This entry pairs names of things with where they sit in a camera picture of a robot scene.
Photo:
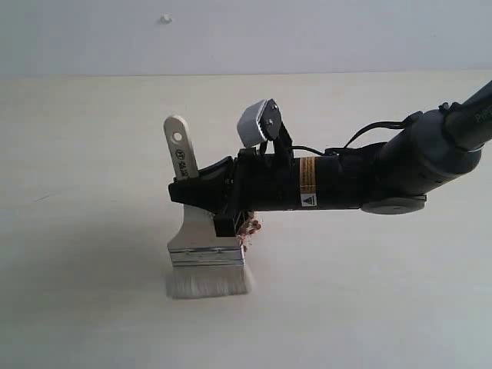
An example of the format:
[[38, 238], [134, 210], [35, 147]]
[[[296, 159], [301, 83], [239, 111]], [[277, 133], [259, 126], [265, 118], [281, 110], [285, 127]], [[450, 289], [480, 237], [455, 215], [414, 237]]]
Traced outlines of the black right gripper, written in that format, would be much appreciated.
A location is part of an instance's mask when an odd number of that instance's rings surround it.
[[251, 212], [301, 208], [299, 160], [291, 148], [272, 154], [241, 149], [235, 159], [227, 156], [198, 173], [198, 178], [173, 181], [168, 193], [172, 202], [216, 214], [218, 237], [237, 235]]

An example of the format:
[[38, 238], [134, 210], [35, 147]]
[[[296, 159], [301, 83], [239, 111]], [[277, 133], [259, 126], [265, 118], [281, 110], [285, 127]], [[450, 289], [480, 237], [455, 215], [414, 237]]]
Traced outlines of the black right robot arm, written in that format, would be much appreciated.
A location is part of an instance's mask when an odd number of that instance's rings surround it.
[[463, 103], [385, 121], [387, 142], [345, 145], [294, 156], [295, 146], [274, 100], [247, 108], [238, 123], [243, 148], [193, 175], [179, 168], [173, 202], [211, 212], [216, 234], [236, 234], [249, 211], [360, 209], [406, 214], [427, 194], [473, 171], [491, 139], [491, 87]]

